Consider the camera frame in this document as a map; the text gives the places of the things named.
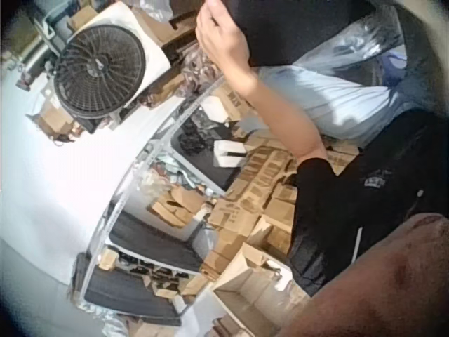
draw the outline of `fan grille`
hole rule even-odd
[[[61,104],[82,118],[99,118],[123,107],[136,93],[145,73],[139,39],[114,25],[78,33],[56,65],[55,92]]]

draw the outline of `plastic bag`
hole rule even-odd
[[[354,22],[332,39],[293,63],[307,70],[332,74],[332,69],[366,61],[403,43],[398,14],[393,6]]]
[[[168,22],[173,18],[170,0],[122,0],[125,4],[139,7],[153,19]]]

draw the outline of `man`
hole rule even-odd
[[[320,292],[306,309],[309,320],[304,322],[316,324],[317,315],[332,316],[329,308],[344,315],[327,317],[329,326],[337,326],[337,321],[346,327],[369,322],[372,328],[385,328],[371,329],[373,336],[397,332],[399,323],[388,315],[405,319],[407,310],[415,314],[410,317],[419,317],[431,308],[435,312],[425,322],[436,322],[432,318],[449,300],[448,221],[440,215],[413,216],[448,215],[448,120],[422,110],[404,112],[337,177],[310,118],[252,72],[246,39],[223,3],[207,0],[197,23],[196,35],[208,57],[297,158],[299,197],[288,254],[295,281],[313,296],[377,244]],[[379,299],[370,291],[403,302],[387,306],[388,298]],[[354,307],[352,294],[358,301]],[[348,305],[336,302],[344,300]],[[351,311],[354,308],[363,308],[362,316]],[[415,323],[428,331],[424,320]],[[292,336],[292,329],[285,336]],[[392,336],[412,336],[417,330],[411,324],[399,332]],[[326,325],[319,334],[299,336],[354,335],[367,336],[360,329],[344,334],[326,330]]]

